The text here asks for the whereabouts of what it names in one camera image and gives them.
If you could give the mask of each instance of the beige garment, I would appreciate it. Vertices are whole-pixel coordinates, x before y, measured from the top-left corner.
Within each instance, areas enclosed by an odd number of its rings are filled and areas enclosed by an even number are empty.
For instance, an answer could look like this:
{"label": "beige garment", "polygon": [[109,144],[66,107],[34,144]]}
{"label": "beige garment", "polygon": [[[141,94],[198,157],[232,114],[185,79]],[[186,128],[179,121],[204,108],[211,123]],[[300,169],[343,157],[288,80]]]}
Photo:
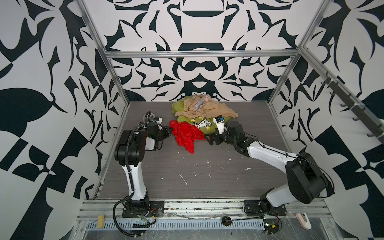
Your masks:
{"label": "beige garment", "polygon": [[199,109],[194,110],[194,106],[204,95],[194,95],[184,99],[184,111],[175,113],[175,116],[186,116],[187,118],[204,117],[215,118],[219,115],[223,117],[236,118],[238,116],[232,109],[226,106],[225,103],[213,102],[209,99],[201,105]]}

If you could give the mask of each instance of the pile of clothes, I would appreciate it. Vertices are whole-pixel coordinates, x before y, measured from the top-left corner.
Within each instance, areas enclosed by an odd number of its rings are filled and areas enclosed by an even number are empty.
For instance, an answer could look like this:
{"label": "pile of clothes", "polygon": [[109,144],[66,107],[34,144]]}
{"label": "pile of clothes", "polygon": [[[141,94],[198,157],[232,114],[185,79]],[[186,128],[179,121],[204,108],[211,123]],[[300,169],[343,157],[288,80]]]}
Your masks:
{"label": "pile of clothes", "polygon": [[220,103],[207,95],[185,97],[172,105],[177,121],[170,121],[173,134],[179,146],[184,146],[193,154],[195,140],[203,140],[204,134],[214,133],[216,124],[213,118],[221,115],[227,122],[238,116],[225,103]]}

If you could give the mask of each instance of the red cloth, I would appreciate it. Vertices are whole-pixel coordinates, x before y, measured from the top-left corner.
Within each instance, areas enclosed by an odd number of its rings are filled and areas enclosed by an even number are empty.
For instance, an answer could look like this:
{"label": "red cloth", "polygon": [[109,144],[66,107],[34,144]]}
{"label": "red cloth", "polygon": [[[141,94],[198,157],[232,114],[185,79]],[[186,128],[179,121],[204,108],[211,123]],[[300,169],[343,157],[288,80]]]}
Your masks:
{"label": "red cloth", "polygon": [[204,140],[204,134],[200,129],[187,122],[170,121],[169,126],[173,127],[173,135],[179,146],[184,146],[185,149],[192,153],[194,152],[193,142],[195,140]]}

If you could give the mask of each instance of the gray wooden floor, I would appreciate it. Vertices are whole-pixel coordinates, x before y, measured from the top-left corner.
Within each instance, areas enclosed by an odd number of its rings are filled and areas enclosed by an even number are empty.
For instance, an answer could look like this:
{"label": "gray wooden floor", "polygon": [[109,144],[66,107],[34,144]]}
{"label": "gray wooden floor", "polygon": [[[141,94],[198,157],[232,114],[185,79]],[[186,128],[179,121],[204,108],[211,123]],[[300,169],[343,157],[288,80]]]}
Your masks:
{"label": "gray wooden floor", "polygon": [[[239,121],[245,132],[258,136],[267,145],[286,150],[265,102],[226,104],[239,114],[233,121]],[[137,126],[147,111],[162,117],[163,125],[168,125],[169,121],[176,120],[171,105],[171,102],[132,102],[124,129]],[[161,150],[145,152],[142,171],[150,198],[259,197],[287,182],[282,171],[239,154],[232,145],[210,146],[206,140],[197,140],[194,145],[192,155],[171,135],[164,140]],[[126,195],[125,174],[118,162],[112,160],[99,198],[122,199]]]}

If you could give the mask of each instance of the black and white wallpaper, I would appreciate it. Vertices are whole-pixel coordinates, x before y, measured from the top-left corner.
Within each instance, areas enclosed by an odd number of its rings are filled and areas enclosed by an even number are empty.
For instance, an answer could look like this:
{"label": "black and white wallpaper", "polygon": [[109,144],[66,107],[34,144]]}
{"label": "black and white wallpaper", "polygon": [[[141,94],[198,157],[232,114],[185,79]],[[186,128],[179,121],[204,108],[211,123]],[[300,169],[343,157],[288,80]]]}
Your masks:
{"label": "black and white wallpaper", "polygon": [[[384,3],[335,0],[308,44],[330,71],[379,118],[384,118]],[[273,106],[293,152],[315,157],[335,183],[325,201],[349,237],[384,237],[384,146],[301,58]],[[323,195],[331,194],[327,189]]]}
{"label": "black and white wallpaper", "polygon": [[1,239],[67,239],[124,108],[73,0],[0,1]]}
{"label": "black and white wallpaper", "polygon": [[384,2],[335,0],[307,47],[384,119]]}
{"label": "black and white wallpaper", "polygon": [[122,58],[112,64],[130,101],[268,100],[289,57]]}
{"label": "black and white wallpaper", "polygon": [[295,49],[321,0],[85,0],[109,51]]}

